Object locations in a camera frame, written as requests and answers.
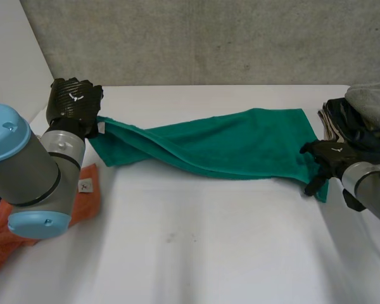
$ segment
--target fabric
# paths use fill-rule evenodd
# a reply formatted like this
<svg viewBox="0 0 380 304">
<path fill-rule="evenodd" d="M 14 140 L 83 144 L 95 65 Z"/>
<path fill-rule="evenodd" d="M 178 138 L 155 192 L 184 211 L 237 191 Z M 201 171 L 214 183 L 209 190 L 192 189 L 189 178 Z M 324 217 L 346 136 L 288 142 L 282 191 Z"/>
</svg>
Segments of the fabric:
<svg viewBox="0 0 380 304">
<path fill-rule="evenodd" d="M 99 212 L 101 198 L 96 165 L 82 169 L 80 179 L 88 178 L 92 179 L 93 192 L 76 194 L 69 227 L 82 220 L 91 219 Z M 0 268 L 17 248 L 21 246 L 32 246 L 38 242 L 36 239 L 25 239 L 16 236 L 8 230 L 7 218 L 11 213 L 11 209 L 12 206 L 7 204 L 7 202 L 2 201 L 0 203 Z"/>
<path fill-rule="evenodd" d="M 353 85 L 345 98 L 365 119 L 380 128 L 380 82 Z"/>
<path fill-rule="evenodd" d="M 156 158 L 220 179 L 286 177 L 309 183 L 319 166 L 300 148 L 316 136 L 303 110 L 252 109 L 143 130 L 98 117 L 105 134 L 90 143 L 107 166 Z M 318 193 L 326 201 L 327 185 Z"/>
<path fill-rule="evenodd" d="M 325 130 L 325 139 L 328 141 L 336 141 L 337 143 L 344 143 L 345 139 L 339 133 L 339 130 L 334 126 L 332 120 L 329 118 L 327 111 L 318 111 L 318 116 L 322 121 Z"/>
<path fill-rule="evenodd" d="M 348 143 L 363 161 L 380 163 L 380 129 L 369 128 L 369 122 L 345 98 L 329 100 L 319 116 L 334 133 L 331 140 Z"/>
</svg>

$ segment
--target stack of folded clothes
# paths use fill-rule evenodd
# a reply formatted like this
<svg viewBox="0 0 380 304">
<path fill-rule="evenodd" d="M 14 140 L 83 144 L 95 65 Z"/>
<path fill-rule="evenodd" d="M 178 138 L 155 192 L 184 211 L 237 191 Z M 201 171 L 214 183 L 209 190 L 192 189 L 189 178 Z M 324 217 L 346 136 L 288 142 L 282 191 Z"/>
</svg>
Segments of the stack of folded clothes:
<svg viewBox="0 0 380 304">
<path fill-rule="evenodd" d="M 363 161 L 380 163 L 380 83 L 352 86 L 318 114 L 326 139 L 348 143 Z"/>
</svg>

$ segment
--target white tabletop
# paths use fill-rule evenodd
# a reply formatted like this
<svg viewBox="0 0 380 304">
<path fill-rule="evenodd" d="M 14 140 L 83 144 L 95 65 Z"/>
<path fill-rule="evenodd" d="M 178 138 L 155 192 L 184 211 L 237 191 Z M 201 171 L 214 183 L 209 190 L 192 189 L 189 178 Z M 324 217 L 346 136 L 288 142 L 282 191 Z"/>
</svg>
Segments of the white tabletop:
<svg viewBox="0 0 380 304">
<path fill-rule="evenodd" d="M 342 85 L 105 87 L 100 115 L 138 127 L 250 108 L 317 109 Z M 44 111 L 31 124 L 46 128 Z M 289 180 L 207 179 L 142 161 L 99 167 L 103 208 L 65 235 L 15 253 L 0 304 L 380 303 L 380 221 L 348 209 L 333 181 L 326 204 Z"/>
</svg>

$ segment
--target teal towel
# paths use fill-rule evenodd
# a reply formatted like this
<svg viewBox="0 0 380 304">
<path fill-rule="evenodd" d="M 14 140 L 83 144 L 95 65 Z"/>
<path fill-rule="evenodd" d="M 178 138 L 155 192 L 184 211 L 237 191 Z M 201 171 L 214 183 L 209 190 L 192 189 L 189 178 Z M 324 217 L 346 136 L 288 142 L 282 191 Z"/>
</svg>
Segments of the teal towel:
<svg viewBox="0 0 380 304">
<path fill-rule="evenodd" d="M 285 177 L 304 183 L 318 164 L 300 148 L 316 136 L 303 110 L 245 112 L 143 130 L 98 117 L 105 134 L 90 143 L 107 166 L 156 158 L 188 172 L 220 179 Z M 325 202 L 327 185 L 317 197 Z"/>
</svg>

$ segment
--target orange towel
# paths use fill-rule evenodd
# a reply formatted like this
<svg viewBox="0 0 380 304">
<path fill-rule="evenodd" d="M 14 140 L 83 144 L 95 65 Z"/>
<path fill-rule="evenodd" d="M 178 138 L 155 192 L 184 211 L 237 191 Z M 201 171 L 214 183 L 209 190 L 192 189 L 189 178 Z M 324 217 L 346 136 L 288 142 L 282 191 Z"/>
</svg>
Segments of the orange towel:
<svg viewBox="0 0 380 304">
<path fill-rule="evenodd" d="M 96 165 L 83 168 L 80 172 L 80 179 L 92 179 L 92 193 L 77 193 L 73 206 L 72 219 L 69 227 L 80 222 L 93 218 L 100 208 L 100 188 L 98 170 Z M 11 205 L 4 200 L 0 203 L 0 268 L 7 258 L 20 246 L 32 246 L 39 240 L 25 239 L 11 233 L 7 228 L 7 218 L 11 213 Z"/>
</svg>

